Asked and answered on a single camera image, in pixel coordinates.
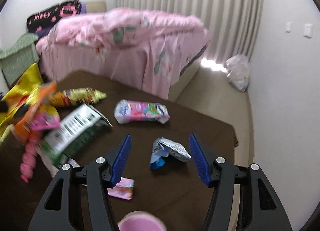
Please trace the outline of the blue snack wrapper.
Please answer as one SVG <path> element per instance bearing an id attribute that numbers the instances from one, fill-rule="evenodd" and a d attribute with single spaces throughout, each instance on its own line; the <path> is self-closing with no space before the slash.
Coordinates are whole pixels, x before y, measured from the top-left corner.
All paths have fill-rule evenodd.
<path id="1" fill-rule="evenodd" d="M 153 142 L 150 169 L 156 170 L 163 167 L 165 165 L 164 157 L 168 156 L 172 156 L 183 163 L 191 160 L 191 155 L 182 144 L 160 137 Z"/>

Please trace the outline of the pink candy wrapper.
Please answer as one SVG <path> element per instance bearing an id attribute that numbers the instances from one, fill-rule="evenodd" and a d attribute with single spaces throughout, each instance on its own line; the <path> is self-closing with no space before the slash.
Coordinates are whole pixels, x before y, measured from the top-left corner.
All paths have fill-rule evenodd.
<path id="1" fill-rule="evenodd" d="M 135 180 L 122 177 L 114 188 L 108 188 L 107 191 L 112 197 L 120 198 L 122 200 L 131 200 L 134 184 Z"/>

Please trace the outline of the colourful pink snack bag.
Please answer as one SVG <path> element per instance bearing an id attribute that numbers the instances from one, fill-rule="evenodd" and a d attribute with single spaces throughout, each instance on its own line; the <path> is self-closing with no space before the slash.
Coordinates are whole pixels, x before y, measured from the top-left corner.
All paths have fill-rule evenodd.
<path id="1" fill-rule="evenodd" d="M 114 117 L 119 124 L 129 122 L 160 122 L 165 124 L 170 115 L 166 106 L 154 102 L 121 100 L 116 104 Z"/>

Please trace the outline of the pink lidded bottle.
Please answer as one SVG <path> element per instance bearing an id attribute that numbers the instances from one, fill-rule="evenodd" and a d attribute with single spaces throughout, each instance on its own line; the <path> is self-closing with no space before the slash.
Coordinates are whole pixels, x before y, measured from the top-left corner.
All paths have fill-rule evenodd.
<path id="1" fill-rule="evenodd" d="M 126 214 L 119 222 L 120 231 L 166 231 L 165 224 L 146 211 L 133 211 Z"/>

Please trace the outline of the white wall socket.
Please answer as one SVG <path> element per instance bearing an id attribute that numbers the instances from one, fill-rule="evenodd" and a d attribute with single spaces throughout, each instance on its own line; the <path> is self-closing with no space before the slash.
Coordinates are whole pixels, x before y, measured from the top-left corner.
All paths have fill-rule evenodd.
<path id="1" fill-rule="evenodd" d="M 311 39 L 312 38 L 313 25 L 310 23 L 304 24 L 304 33 L 303 36 Z"/>

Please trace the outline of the black kitty blanket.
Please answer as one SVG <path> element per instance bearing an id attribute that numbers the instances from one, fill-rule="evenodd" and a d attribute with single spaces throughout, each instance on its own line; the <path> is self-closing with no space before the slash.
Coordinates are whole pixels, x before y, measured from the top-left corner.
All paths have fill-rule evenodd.
<path id="1" fill-rule="evenodd" d="M 27 31 L 43 37 L 62 18 L 81 13 L 82 3 L 79 0 L 65 1 L 29 16 L 27 18 Z"/>

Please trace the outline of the pink floral bed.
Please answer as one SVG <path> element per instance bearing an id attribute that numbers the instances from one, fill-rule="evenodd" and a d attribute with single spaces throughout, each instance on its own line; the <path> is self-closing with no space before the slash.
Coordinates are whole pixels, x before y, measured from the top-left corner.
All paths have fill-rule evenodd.
<path id="1" fill-rule="evenodd" d="M 167 99 L 209 43 L 196 16 L 116 8 L 62 18 L 36 50 L 52 80 L 83 70 Z"/>

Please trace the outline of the beige headboard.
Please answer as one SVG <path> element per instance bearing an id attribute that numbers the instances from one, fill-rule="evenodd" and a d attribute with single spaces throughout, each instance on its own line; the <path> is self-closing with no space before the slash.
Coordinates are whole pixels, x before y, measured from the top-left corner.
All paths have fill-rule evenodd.
<path id="1" fill-rule="evenodd" d="M 107 4 L 105 1 L 88 1 L 85 2 L 87 13 L 105 13 Z"/>

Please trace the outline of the orange plastic package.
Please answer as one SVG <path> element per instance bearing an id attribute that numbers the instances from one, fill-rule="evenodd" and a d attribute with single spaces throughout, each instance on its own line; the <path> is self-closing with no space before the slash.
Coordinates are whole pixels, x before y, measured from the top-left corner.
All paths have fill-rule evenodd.
<path id="1" fill-rule="evenodd" d="M 12 129 L 12 134 L 19 142 L 21 142 L 22 144 L 25 144 L 27 142 L 28 137 L 31 134 L 31 123 L 35 117 L 37 110 L 41 105 L 48 104 L 50 96 L 53 95 L 56 90 L 56 81 L 44 83 L 36 88 L 35 95 L 30 107 L 28 108 L 22 119 Z"/>

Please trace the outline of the white wall switch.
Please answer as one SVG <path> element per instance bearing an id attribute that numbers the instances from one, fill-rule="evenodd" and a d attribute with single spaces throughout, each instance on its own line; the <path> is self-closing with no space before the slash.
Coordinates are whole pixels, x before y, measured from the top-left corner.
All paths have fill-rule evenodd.
<path id="1" fill-rule="evenodd" d="M 292 30 L 292 23 L 291 22 L 287 22 L 286 23 L 286 32 L 287 33 L 291 33 L 291 30 Z"/>

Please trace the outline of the green checkered cloth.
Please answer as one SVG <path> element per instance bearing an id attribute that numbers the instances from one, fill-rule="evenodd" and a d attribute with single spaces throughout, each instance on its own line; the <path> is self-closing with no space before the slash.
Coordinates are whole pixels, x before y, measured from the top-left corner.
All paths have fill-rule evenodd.
<path id="1" fill-rule="evenodd" d="M 18 80 L 25 70 L 39 61 L 35 43 L 36 34 L 23 34 L 11 47 L 1 49 L 1 70 L 9 86 Z"/>

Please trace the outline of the yellow pink snack bag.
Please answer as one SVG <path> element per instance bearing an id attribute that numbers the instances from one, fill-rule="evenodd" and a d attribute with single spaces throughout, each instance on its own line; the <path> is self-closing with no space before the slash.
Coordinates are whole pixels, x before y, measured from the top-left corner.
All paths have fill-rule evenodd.
<path id="1" fill-rule="evenodd" d="M 34 131 L 57 129 L 59 127 L 60 115 L 56 108 L 51 105 L 42 105 L 31 121 L 31 129 Z"/>

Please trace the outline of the yellow chip bag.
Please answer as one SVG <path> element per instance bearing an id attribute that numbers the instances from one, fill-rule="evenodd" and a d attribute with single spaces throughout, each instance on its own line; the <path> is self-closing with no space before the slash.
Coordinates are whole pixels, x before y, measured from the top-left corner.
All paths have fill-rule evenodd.
<path id="1" fill-rule="evenodd" d="M 33 101 L 36 88 L 44 83 L 38 64 L 32 64 L 1 99 L 1 104 L 4 105 L 1 111 L 1 137 L 10 125 L 15 126 L 22 119 Z"/>

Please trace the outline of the green yellow snack packet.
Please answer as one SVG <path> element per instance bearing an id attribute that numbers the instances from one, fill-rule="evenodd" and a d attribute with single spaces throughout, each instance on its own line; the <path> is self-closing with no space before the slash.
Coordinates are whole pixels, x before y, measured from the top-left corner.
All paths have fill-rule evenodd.
<path id="1" fill-rule="evenodd" d="M 78 106 L 82 104 L 97 104 L 106 97 L 106 93 L 90 87 L 76 88 L 56 92 L 50 97 L 49 102 L 54 107 Z"/>

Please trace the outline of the white green carton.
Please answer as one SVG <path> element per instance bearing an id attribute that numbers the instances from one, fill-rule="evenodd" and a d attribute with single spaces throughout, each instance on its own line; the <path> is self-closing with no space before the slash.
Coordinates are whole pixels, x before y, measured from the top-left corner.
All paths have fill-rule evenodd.
<path id="1" fill-rule="evenodd" d="M 44 137 L 39 155 L 54 177 L 85 145 L 111 129 L 112 124 L 101 112 L 92 105 L 83 104 L 61 120 L 59 128 Z"/>

